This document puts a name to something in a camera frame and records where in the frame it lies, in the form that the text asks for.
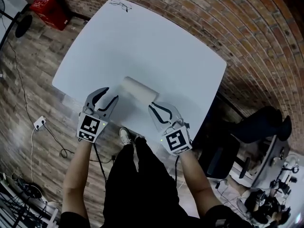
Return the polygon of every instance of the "floor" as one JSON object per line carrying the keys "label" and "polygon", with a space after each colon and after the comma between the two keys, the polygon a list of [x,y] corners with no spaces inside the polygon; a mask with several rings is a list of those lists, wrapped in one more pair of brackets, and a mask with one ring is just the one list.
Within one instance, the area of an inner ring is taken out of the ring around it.
{"label": "floor", "polygon": [[[46,26],[38,16],[33,15],[33,23],[29,31],[20,39],[14,37],[15,28],[9,34],[9,41],[16,51],[18,69],[25,88],[27,109],[32,121],[41,115],[47,119],[46,127],[67,149],[75,151],[78,140],[75,137],[78,113],[82,106],[69,96],[52,86],[52,79],[68,51],[69,47],[85,26],[86,22],[72,18],[64,31]],[[25,180],[31,181],[31,134],[32,124],[25,111],[24,92],[16,70],[14,52],[5,43],[0,52],[0,169],[8,175],[15,173]],[[118,136],[119,127],[109,124],[96,142],[102,162],[108,162],[122,148]],[[62,183],[72,154],[64,159],[60,155],[61,147],[45,128],[33,136],[32,169],[33,181],[42,187],[44,196],[50,201],[62,200]],[[153,152],[167,167],[168,173],[174,176],[174,156],[169,155],[161,146],[151,146]],[[104,164],[106,176],[112,162]],[[198,216],[196,206],[184,181],[180,163],[178,164],[178,191],[180,204],[189,215]],[[89,176],[85,189],[85,205],[92,227],[100,227],[105,183],[99,164],[90,163]]]}

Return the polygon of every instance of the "red crate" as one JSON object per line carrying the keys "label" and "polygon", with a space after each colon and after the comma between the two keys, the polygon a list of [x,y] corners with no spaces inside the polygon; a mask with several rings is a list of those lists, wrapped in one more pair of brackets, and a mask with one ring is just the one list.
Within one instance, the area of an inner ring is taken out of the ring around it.
{"label": "red crate", "polygon": [[57,0],[35,0],[30,9],[49,26],[63,30],[70,20]]}

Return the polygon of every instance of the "paper towel roll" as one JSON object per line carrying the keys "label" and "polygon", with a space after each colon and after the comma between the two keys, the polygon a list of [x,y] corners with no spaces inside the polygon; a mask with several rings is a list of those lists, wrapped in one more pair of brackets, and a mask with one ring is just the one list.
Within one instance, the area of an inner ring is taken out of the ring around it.
{"label": "paper towel roll", "polygon": [[130,77],[125,77],[121,86],[145,105],[151,104],[159,95],[156,91]]}

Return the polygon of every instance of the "power outlet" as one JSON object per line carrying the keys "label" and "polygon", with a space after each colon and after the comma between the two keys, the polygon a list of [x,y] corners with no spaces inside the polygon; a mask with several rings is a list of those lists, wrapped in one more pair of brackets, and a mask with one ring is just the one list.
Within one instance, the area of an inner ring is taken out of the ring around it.
{"label": "power outlet", "polygon": [[38,129],[41,128],[43,126],[43,124],[45,124],[46,122],[47,122],[47,120],[44,116],[39,117],[38,120],[34,122],[35,129],[38,131]]}

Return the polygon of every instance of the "sneaker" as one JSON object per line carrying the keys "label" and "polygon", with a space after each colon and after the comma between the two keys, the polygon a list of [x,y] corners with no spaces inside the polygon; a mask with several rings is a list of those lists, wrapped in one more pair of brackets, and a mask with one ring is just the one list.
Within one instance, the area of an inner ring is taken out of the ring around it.
{"label": "sneaker", "polygon": [[144,136],[142,136],[142,135],[138,134],[138,135],[135,137],[134,142],[136,142],[136,139],[137,139],[137,138],[144,139]]}
{"label": "sneaker", "polygon": [[126,128],[121,128],[119,130],[119,136],[124,145],[132,144],[129,131]]}

